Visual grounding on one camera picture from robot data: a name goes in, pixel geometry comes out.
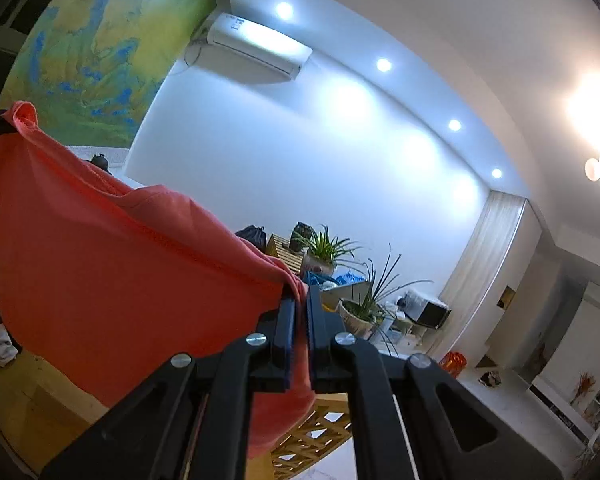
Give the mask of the pink t-shirt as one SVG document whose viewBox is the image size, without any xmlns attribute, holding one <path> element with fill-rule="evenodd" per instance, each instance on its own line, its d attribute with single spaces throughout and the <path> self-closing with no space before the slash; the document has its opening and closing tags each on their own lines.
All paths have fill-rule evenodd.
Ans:
<svg viewBox="0 0 600 480">
<path fill-rule="evenodd" d="M 178 352 L 203 358 L 306 285 L 191 198 L 131 188 L 80 159 L 18 101 L 0 135 L 0 313 L 102 405 Z"/>
</svg>

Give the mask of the red box on floor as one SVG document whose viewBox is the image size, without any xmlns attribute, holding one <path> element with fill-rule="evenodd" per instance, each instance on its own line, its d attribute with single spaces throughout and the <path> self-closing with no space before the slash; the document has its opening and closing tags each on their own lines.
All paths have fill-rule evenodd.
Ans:
<svg viewBox="0 0 600 480">
<path fill-rule="evenodd" d="M 449 351 L 440 361 L 442 370 L 448 372 L 453 378 L 457 379 L 460 373 L 467 366 L 467 360 L 462 352 Z"/>
</svg>

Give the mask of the wooden slat fence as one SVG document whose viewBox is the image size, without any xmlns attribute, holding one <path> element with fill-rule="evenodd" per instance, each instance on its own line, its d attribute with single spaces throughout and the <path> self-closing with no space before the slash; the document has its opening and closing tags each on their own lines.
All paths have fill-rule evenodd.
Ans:
<svg viewBox="0 0 600 480">
<path fill-rule="evenodd" d="M 279 258 L 291 271 L 303 276 L 306 271 L 324 276 L 332 276 L 335 269 L 329 270 L 324 263 L 312 259 L 308 251 L 293 252 L 290 240 L 272 234 L 265 252 Z M 260 457 L 265 466 L 264 478 L 299 479 L 320 460 L 335 452 L 341 445 L 352 439 L 351 419 L 348 398 L 345 393 L 318 394 L 306 417 L 281 437 L 270 454 Z"/>
</svg>

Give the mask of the dark teapot set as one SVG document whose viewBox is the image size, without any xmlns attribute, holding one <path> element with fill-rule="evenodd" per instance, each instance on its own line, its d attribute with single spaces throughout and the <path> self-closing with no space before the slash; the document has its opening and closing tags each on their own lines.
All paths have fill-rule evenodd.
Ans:
<svg viewBox="0 0 600 480">
<path fill-rule="evenodd" d="M 104 154 L 94 154 L 88 162 L 102 171 L 109 172 L 109 162 Z"/>
</svg>

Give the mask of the potted spider plant grey pot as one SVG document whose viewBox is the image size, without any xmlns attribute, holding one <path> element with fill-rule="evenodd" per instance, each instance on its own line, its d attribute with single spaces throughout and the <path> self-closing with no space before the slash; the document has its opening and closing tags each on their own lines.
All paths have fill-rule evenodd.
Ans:
<svg viewBox="0 0 600 480">
<path fill-rule="evenodd" d="M 365 292 L 354 292 L 350 297 L 341 298 L 336 307 L 344 328 L 353 336 L 367 338 L 378 321 L 390 316 L 384 307 L 385 300 L 414 285 L 431 283 L 428 278 L 402 281 L 400 272 L 396 270 L 401 261 L 402 255 L 393 255 L 392 247 L 389 247 L 387 258 L 380 266 L 371 258 L 343 263 L 347 269 L 361 274 L 367 284 Z"/>
</svg>

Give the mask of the blue bag on fence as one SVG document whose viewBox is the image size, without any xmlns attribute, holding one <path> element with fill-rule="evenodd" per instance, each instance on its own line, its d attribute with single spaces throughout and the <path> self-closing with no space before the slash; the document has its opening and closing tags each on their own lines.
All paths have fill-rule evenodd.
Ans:
<svg viewBox="0 0 600 480">
<path fill-rule="evenodd" d="M 341 286 L 350 286 L 365 282 L 365 278 L 351 272 L 337 276 L 331 276 L 314 271 L 306 271 L 302 274 L 302 278 L 306 284 L 317 285 L 321 290 L 329 290 Z"/>
</svg>

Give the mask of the potted green plant red pot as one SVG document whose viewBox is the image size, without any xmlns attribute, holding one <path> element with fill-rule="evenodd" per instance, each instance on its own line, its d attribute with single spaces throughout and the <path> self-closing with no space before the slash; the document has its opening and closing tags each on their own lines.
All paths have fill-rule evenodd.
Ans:
<svg viewBox="0 0 600 480">
<path fill-rule="evenodd" d="M 310 246 L 303 253 L 301 273 L 314 271 L 332 275 L 341 263 L 348 262 L 361 246 L 349 237 L 332 235 L 326 224 L 314 230 Z"/>
</svg>

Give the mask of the dark ceramic vase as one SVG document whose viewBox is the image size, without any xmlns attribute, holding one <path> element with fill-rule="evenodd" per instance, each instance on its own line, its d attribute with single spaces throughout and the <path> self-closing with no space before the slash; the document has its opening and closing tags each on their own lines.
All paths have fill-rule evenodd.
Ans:
<svg viewBox="0 0 600 480">
<path fill-rule="evenodd" d="M 295 254 L 301 254 L 310 246 L 314 229 L 308 224 L 298 221 L 291 232 L 289 249 Z"/>
</svg>

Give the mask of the white air conditioner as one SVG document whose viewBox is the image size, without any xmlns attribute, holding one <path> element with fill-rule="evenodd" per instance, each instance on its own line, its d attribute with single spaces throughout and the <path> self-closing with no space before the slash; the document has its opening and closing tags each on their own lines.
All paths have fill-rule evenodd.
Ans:
<svg viewBox="0 0 600 480">
<path fill-rule="evenodd" d="M 207 32 L 207 42 L 249 58 L 290 80 L 297 78 L 313 50 L 275 29 L 221 13 Z"/>
</svg>

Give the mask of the black sports drawstring bag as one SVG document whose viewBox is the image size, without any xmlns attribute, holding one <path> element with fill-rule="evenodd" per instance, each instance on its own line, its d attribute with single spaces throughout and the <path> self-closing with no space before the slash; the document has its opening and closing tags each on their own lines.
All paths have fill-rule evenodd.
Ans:
<svg viewBox="0 0 600 480">
<path fill-rule="evenodd" d="M 268 239 L 266 238 L 265 229 L 263 229 L 262 226 L 254 226 L 253 224 L 250 224 L 250 226 L 246 226 L 245 228 L 237 231 L 235 235 L 242 240 L 249 242 L 251 245 L 257 248 L 257 250 L 260 250 L 260 252 L 266 251 Z"/>
</svg>

